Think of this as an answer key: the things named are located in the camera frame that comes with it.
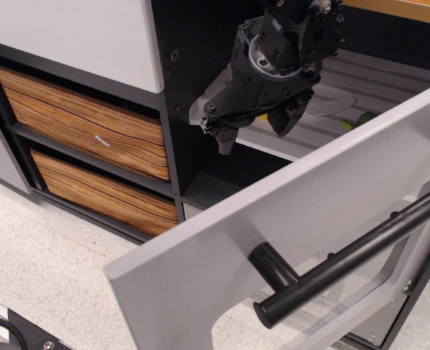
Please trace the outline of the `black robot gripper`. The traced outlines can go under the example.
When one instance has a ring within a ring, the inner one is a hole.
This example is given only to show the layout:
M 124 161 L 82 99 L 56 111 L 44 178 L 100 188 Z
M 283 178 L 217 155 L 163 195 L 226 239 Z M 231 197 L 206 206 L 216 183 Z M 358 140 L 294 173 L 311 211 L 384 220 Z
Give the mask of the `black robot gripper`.
M 239 128 L 267 114 L 279 138 L 303 116 L 320 80 L 324 28 L 306 15 L 301 23 L 282 23 L 273 15 L 252 18 L 238 27 L 230 62 L 190 107 L 189 122 L 216 139 L 229 155 Z

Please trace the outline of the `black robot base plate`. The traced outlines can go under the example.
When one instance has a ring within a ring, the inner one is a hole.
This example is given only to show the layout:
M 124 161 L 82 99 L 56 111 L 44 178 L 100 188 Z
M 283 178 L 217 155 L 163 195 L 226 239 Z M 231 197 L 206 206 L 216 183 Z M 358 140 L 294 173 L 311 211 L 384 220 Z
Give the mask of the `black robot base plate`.
M 73 347 L 70 347 L 61 339 L 50 334 L 48 331 L 32 323 L 31 321 L 19 315 L 17 312 L 13 311 L 10 308 L 7 309 L 7 319 L 9 322 L 13 323 L 13 325 L 16 326 L 19 331 L 21 331 L 23 337 L 26 340 L 28 349 L 43 349 L 46 342 L 53 343 L 54 349 L 73 349 Z

